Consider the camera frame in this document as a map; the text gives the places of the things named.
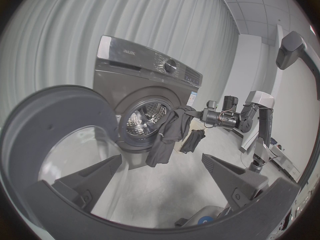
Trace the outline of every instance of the brand logo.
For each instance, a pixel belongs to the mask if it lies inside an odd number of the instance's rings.
[[[226,214],[225,214],[224,216],[228,215],[228,213],[230,212],[230,210],[231,210],[231,207],[229,207],[229,209],[227,210],[227,212],[226,212]]]
[[[135,52],[134,52],[134,51],[131,51],[131,50],[123,50],[123,52],[126,53],[126,54],[135,55]]]

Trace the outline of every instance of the desk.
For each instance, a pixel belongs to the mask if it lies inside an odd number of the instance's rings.
[[[280,150],[276,145],[270,144],[269,149],[274,155],[279,156],[278,158],[273,159],[273,161],[277,163],[288,174],[290,174],[291,177],[297,182],[301,173],[286,156],[286,154],[282,150]]]

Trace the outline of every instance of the gray floor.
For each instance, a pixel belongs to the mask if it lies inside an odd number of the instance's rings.
[[[224,207],[226,199],[204,168],[202,153],[211,154],[245,168],[252,161],[253,149],[242,154],[241,138],[221,128],[206,130],[194,153],[172,152],[168,164],[128,171],[124,191],[111,220],[146,228],[172,228],[179,218],[190,218],[207,205]],[[268,163],[262,174],[272,184],[286,177]]]
[[[115,222],[145,228],[172,228],[179,218],[190,218],[204,206],[226,206],[226,199],[201,162],[207,153],[244,168],[252,161],[253,149],[242,154],[241,138],[222,128],[206,129],[194,153],[172,152],[168,164],[117,171],[92,213]],[[114,144],[97,147],[93,128],[85,128],[63,139],[48,154],[39,179],[50,184],[55,179],[93,165],[121,150]],[[272,184],[286,177],[268,163],[262,174]]]

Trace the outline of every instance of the wall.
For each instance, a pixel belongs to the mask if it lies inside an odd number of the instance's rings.
[[[271,136],[302,172],[310,158],[318,131],[320,102],[310,69],[298,59],[283,71],[274,105]]]
[[[276,57],[278,54],[279,47],[281,45],[281,40],[283,38],[282,27],[277,25],[276,28],[276,40],[275,46],[261,44],[261,52],[259,58],[259,66],[257,68],[256,77],[252,85],[252,91],[262,91],[272,95],[276,101],[279,86],[282,78],[282,70],[276,66]],[[250,145],[257,138],[259,133],[259,111],[256,112],[252,128],[247,133],[243,134],[243,139],[241,143],[240,150],[242,152],[246,151]]]
[[[218,102],[222,109],[224,96],[236,96],[239,99],[237,112],[241,112],[256,78],[261,51],[261,37],[240,34],[234,63],[226,87]]]

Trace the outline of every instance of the black cloth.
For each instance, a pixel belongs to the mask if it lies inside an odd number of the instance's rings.
[[[174,143],[186,138],[193,119],[193,116],[185,114],[186,111],[195,111],[195,109],[190,106],[178,106],[155,123],[154,128],[159,130],[146,158],[148,166],[167,164],[174,149]]]
[[[189,151],[193,153],[198,143],[205,137],[204,130],[192,130],[189,138],[183,143],[180,152],[187,154]]]

